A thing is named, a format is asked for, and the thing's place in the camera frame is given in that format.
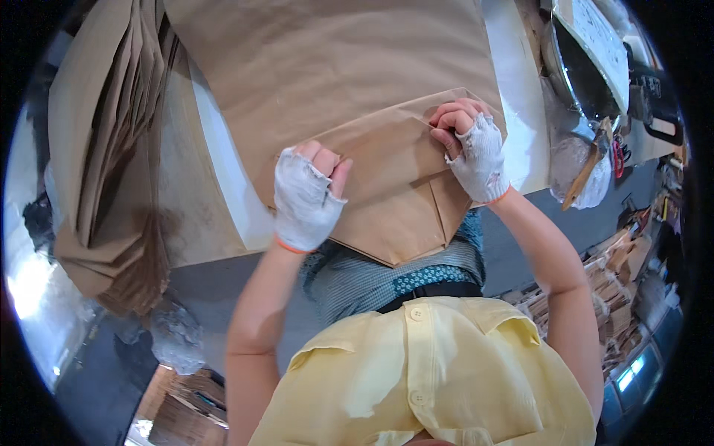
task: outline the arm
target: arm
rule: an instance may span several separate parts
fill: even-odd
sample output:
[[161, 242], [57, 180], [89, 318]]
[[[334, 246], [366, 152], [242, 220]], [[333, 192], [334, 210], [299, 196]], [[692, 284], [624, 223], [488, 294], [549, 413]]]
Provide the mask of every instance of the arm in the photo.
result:
[[[431, 135], [446, 146], [456, 178], [474, 200], [487, 204], [513, 234], [535, 281], [548, 294], [548, 344], [585, 393], [597, 422], [603, 406], [598, 324], [583, 263], [555, 224], [503, 172], [503, 141], [488, 107], [471, 99], [443, 104]], [[450, 131], [456, 130], [456, 136]]]
[[489, 208], [513, 234], [535, 281], [548, 294], [548, 344], [575, 376], [597, 422], [603, 408], [600, 339], [588, 276], [578, 253], [518, 191], [510, 189]]
[[230, 445], [247, 445], [280, 376], [276, 346], [285, 309], [307, 252], [339, 219], [351, 160], [311, 141], [283, 151], [276, 166], [276, 239], [238, 297], [228, 328], [226, 404]]
[[232, 445], [247, 445], [278, 385], [275, 349], [304, 254], [273, 243], [233, 312], [226, 348], [226, 404]]

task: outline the hand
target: hand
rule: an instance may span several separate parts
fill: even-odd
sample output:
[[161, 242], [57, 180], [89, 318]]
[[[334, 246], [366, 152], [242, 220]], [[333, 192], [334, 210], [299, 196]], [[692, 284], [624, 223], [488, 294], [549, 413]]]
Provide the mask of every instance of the hand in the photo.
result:
[[503, 139], [485, 103], [456, 99], [437, 108], [429, 123], [436, 127], [431, 135], [446, 147], [446, 163], [472, 200], [488, 204], [508, 191]]
[[308, 253], [327, 240], [340, 218], [352, 160], [340, 160], [317, 141], [283, 150], [275, 167], [276, 238]]

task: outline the forearm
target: forearm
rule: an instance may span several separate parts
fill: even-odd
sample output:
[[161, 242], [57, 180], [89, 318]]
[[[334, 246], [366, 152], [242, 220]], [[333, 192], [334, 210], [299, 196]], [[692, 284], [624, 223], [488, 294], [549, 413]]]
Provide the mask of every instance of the forearm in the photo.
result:
[[548, 294], [548, 344], [575, 376], [597, 422], [603, 402], [600, 341], [588, 276], [578, 253], [519, 192], [510, 189], [489, 208], [513, 234], [535, 281]]
[[304, 254], [277, 243], [263, 254], [238, 298], [228, 329], [227, 355], [270, 355], [283, 333], [285, 309]]
[[548, 295], [588, 286], [588, 277], [573, 245], [526, 197], [511, 188], [489, 208], [516, 239], [535, 281]]

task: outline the shirt button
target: shirt button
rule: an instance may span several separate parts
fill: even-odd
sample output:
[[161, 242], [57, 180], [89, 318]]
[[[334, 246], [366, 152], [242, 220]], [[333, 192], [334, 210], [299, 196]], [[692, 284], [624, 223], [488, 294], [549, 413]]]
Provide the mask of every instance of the shirt button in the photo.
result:
[[409, 399], [411, 400], [412, 404], [417, 405], [417, 406], [423, 406], [426, 404], [426, 398], [424, 395], [422, 395], [421, 392], [419, 391], [413, 391], [411, 395], [409, 395]]
[[412, 308], [411, 312], [409, 313], [412, 319], [415, 321], [420, 321], [424, 319], [424, 310], [421, 308]]

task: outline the finger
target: finger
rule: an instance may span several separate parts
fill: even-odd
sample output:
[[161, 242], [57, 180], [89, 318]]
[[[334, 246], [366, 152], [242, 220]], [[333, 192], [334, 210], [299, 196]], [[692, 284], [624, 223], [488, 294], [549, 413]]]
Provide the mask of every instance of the finger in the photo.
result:
[[456, 132], [463, 135], [473, 127], [473, 118], [471, 118], [464, 110], [452, 111], [441, 116], [436, 128], [448, 129], [454, 127]]
[[347, 174], [352, 168], [352, 159], [347, 158], [339, 163], [335, 170], [332, 171], [332, 184], [330, 185], [330, 192], [335, 198], [342, 198], [342, 192], [345, 190], [345, 183], [347, 183]]
[[312, 162], [318, 171], [324, 176], [329, 177], [335, 166], [339, 164], [340, 157], [336, 153], [321, 146], [320, 151], [314, 156]]
[[307, 158], [309, 161], [312, 161], [313, 159], [315, 159], [315, 156], [321, 148], [322, 144], [315, 140], [312, 140], [298, 146], [298, 148], [295, 149], [293, 153], [299, 153], [300, 155]]
[[461, 154], [461, 143], [450, 131], [442, 128], [432, 128], [431, 135], [446, 147], [448, 157], [453, 161]]
[[454, 111], [459, 111], [459, 110], [464, 110], [467, 111], [467, 106], [462, 103], [457, 103], [457, 102], [447, 102], [443, 103], [439, 106], [439, 108], [436, 109], [436, 112], [431, 116], [431, 119], [429, 119], [429, 123], [432, 126], [436, 126], [436, 124], [439, 122], [441, 119], [441, 116], [444, 116], [447, 113], [453, 113]]
[[471, 98], [459, 98], [456, 99], [457, 103], [462, 103], [462, 104], [468, 104], [470, 107], [473, 107], [476, 110], [476, 114], [478, 115], [479, 113], [483, 113], [484, 116], [491, 116], [491, 112], [488, 110], [488, 105], [486, 102], [483, 101], [477, 101], [475, 99]]

